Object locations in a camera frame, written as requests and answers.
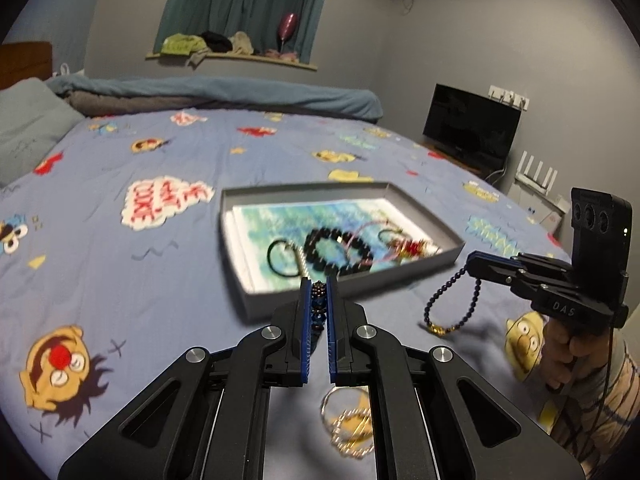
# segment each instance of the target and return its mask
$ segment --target cartoon print bed sheet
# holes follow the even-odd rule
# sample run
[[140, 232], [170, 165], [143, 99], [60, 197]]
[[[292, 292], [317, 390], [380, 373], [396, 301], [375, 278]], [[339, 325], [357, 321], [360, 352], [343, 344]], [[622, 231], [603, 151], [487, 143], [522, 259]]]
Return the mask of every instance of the cartoon print bed sheet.
[[[472, 250], [566, 257], [507, 197], [367, 123], [243, 110], [85, 120], [0, 190], [0, 408], [47, 475], [187, 348], [229, 348], [258, 327], [229, 290], [218, 190], [327, 179], [402, 187], [465, 238], [459, 267]], [[418, 322], [452, 272], [364, 300], [369, 321], [432, 348], [440, 340]], [[461, 318], [472, 289], [460, 280], [434, 321]], [[528, 310], [487, 284], [446, 343], [537, 418], [543, 321]], [[330, 463], [335, 480], [375, 478], [372, 456], [331, 447], [318, 412], [329, 386], [321, 342], [309, 385], [271, 394], [266, 479], [305, 478], [309, 463]]]

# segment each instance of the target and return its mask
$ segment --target hand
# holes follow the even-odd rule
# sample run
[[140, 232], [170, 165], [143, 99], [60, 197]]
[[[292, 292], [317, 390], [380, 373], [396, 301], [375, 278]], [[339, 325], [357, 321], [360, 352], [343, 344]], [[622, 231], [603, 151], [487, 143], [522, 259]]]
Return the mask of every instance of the hand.
[[571, 337], [569, 330], [559, 321], [550, 319], [544, 328], [545, 344], [542, 347], [540, 373], [551, 388], [559, 388], [571, 381], [568, 364], [574, 358], [587, 357], [574, 370], [576, 379], [583, 379], [602, 368], [609, 359], [609, 332], [594, 336], [584, 334]]

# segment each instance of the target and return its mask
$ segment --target silver bolt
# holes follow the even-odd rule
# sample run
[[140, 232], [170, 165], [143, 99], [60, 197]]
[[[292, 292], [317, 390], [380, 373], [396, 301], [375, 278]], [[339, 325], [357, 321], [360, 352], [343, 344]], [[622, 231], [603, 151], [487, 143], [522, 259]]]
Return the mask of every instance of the silver bolt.
[[371, 325], [360, 325], [356, 329], [356, 334], [363, 339], [371, 339], [372, 337], [375, 337], [377, 333], [378, 331]]
[[199, 363], [207, 356], [202, 348], [192, 348], [187, 351], [187, 361], [190, 363]]
[[266, 326], [262, 329], [262, 337], [265, 339], [277, 339], [282, 335], [282, 330], [277, 326]]
[[453, 352], [446, 346], [438, 346], [433, 349], [433, 357], [441, 363], [448, 363], [453, 359]]

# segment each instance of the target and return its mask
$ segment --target wooden headboard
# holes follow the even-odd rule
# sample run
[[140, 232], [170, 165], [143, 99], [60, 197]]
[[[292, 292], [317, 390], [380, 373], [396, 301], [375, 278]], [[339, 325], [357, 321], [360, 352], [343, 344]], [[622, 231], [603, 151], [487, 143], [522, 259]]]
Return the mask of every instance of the wooden headboard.
[[47, 41], [0, 45], [0, 90], [30, 77], [51, 77], [52, 47]]

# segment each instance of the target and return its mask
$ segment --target black television screen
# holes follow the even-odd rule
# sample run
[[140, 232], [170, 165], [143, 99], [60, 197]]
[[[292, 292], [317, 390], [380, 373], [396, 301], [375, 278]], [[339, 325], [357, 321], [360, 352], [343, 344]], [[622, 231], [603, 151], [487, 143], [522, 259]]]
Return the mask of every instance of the black television screen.
[[520, 121], [520, 110], [436, 85], [423, 134], [437, 148], [480, 170], [501, 170]]

